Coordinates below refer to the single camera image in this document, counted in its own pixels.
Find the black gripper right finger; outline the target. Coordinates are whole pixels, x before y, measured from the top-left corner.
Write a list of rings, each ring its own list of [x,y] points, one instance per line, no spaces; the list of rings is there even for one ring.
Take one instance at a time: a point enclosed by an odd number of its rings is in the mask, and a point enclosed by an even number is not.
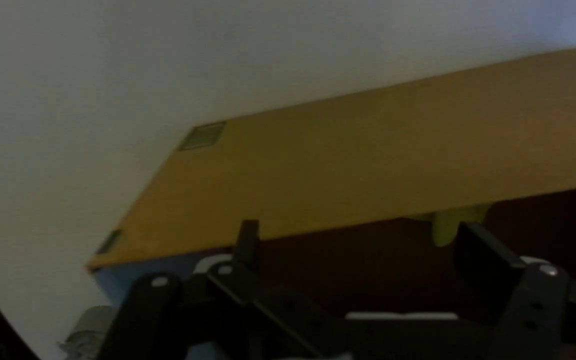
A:
[[[481,223],[462,222],[454,266],[494,314],[486,360],[576,360],[576,277],[526,261]]]

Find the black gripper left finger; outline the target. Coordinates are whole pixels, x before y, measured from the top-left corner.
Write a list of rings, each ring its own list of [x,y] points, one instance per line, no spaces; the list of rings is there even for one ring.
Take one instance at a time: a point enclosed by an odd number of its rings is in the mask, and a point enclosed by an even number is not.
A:
[[[244,219],[235,256],[190,279],[139,277],[96,360],[187,360],[199,344],[216,344],[229,360],[340,356],[337,317],[258,277],[258,231],[256,219]]]

